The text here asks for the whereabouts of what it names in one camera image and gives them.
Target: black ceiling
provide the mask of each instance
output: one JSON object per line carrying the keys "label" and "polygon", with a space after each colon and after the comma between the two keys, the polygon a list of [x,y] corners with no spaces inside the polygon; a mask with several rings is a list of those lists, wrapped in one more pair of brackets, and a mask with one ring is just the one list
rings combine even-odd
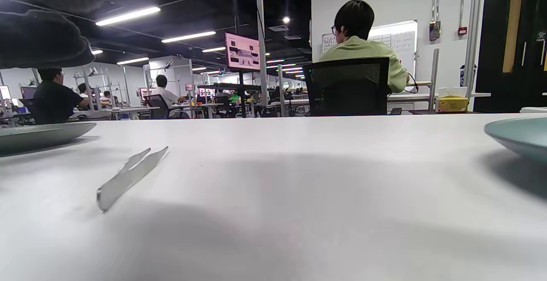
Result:
{"label": "black ceiling", "polygon": [[[137,18],[113,26],[96,26],[104,18],[132,10],[158,6],[154,15]],[[222,52],[203,53],[203,49],[224,45],[223,31],[235,32],[233,0],[105,0],[91,12],[71,14],[59,11],[73,21],[88,38],[93,49],[104,52],[96,61],[117,63],[140,57],[182,55],[191,58],[195,66],[224,67]],[[240,34],[258,39],[256,0],[238,0]],[[0,0],[0,11],[23,13],[29,9],[49,9],[36,0]],[[273,32],[270,26],[283,24],[283,16],[291,17],[288,32]],[[311,0],[264,0],[266,51],[268,60],[286,59],[286,63],[311,61],[309,20]],[[216,31],[217,34],[194,40],[162,43],[163,38]],[[301,40],[289,41],[286,35],[298,35]]]}

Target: black door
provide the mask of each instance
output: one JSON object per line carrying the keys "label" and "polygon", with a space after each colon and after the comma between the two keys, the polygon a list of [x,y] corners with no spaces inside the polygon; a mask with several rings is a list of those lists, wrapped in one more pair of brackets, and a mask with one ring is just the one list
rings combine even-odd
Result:
{"label": "black door", "polygon": [[492,96],[476,98],[475,111],[519,112],[531,106],[529,100],[539,90],[528,70],[531,54],[537,52],[537,45],[531,43],[537,2],[485,0],[476,91]]}

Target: fire alarm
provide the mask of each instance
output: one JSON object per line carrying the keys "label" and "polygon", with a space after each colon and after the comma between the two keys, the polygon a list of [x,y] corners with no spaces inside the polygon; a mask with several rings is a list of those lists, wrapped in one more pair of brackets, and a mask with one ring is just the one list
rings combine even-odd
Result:
{"label": "fire alarm", "polygon": [[466,35],[466,34],[467,34],[467,27],[460,27],[458,29],[458,35],[459,36]]}

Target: electrical box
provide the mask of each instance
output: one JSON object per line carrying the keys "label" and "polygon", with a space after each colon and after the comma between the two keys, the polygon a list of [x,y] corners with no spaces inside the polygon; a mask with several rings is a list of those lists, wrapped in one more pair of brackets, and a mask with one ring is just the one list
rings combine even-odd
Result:
{"label": "electrical box", "polygon": [[460,27],[458,29],[458,35],[459,36],[463,36],[463,35],[466,35],[467,34],[467,27]]}
{"label": "electrical box", "polygon": [[441,36],[441,22],[429,23],[429,41],[436,41]]}

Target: computer screen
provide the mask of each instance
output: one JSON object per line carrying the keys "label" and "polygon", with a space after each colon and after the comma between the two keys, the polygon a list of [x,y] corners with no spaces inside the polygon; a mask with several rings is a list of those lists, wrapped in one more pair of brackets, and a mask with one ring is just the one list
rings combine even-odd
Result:
{"label": "computer screen", "polygon": [[224,33],[226,41],[226,61],[232,69],[260,70],[260,43],[252,38],[245,38]]}
{"label": "computer screen", "polygon": [[25,100],[34,98],[36,87],[21,87],[21,94]]}
{"label": "computer screen", "polygon": [[139,88],[139,93],[141,94],[141,100],[144,101],[144,97],[152,93],[152,89],[148,88]]}
{"label": "computer screen", "polygon": [[12,99],[12,95],[9,94],[8,86],[0,86],[0,92],[2,93],[2,98],[4,100],[11,100]]}

